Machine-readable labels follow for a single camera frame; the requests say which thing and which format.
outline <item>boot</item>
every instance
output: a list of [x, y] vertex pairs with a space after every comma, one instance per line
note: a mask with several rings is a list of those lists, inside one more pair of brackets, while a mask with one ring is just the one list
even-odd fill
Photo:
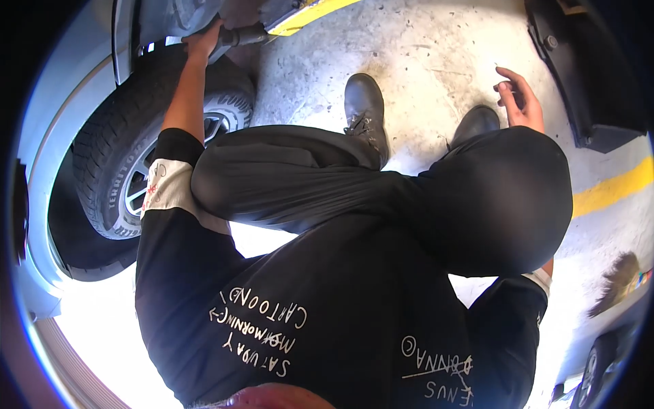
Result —
[[495, 111], [486, 105], [476, 105], [466, 113], [461, 123], [456, 127], [454, 137], [448, 145], [451, 152], [463, 145], [473, 136], [500, 129], [500, 118]]
[[384, 132], [384, 97], [368, 74], [354, 74], [345, 85], [345, 135], [360, 138], [379, 153], [379, 169], [388, 162], [388, 141]]

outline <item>yellow painted line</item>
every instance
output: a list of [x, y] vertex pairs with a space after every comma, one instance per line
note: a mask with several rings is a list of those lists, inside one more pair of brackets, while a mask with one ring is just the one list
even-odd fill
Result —
[[360, 0], [315, 0], [306, 2], [297, 13], [269, 29], [268, 33], [272, 35], [295, 34], [312, 21], [357, 1]]
[[583, 192], [572, 195], [572, 218], [604, 209], [618, 200], [634, 194], [654, 181], [654, 158], [648, 156], [635, 168], [599, 182]]

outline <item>black sweatpants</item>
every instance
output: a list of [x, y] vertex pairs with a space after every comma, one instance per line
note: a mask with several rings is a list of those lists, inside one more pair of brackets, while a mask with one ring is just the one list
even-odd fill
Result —
[[539, 268], [572, 216], [564, 153], [522, 126], [477, 135], [416, 177], [379, 171], [375, 150], [353, 137], [248, 128], [207, 147], [191, 189], [217, 217], [298, 234], [343, 213], [380, 215], [467, 277]]

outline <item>bolt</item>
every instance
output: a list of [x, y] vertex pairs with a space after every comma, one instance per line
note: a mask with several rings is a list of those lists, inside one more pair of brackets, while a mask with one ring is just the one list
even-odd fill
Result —
[[554, 37], [553, 35], [548, 35], [547, 37], [545, 37], [545, 46], [547, 47], [548, 50], [552, 51], [558, 45], [559, 42], [557, 41], [557, 38]]

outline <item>shoelace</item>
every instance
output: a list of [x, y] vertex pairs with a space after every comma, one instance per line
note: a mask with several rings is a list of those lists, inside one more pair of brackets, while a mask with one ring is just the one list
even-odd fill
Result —
[[370, 121], [371, 119], [366, 118], [365, 113], [361, 114], [360, 116], [353, 115], [352, 124], [349, 128], [343, 128], [343, 132], [345, 132], [345, 135], [350, 136], [358, 136], [362, 135], [363, 133], [368, 133], [371, 131], [370, 127], [368, 126]]

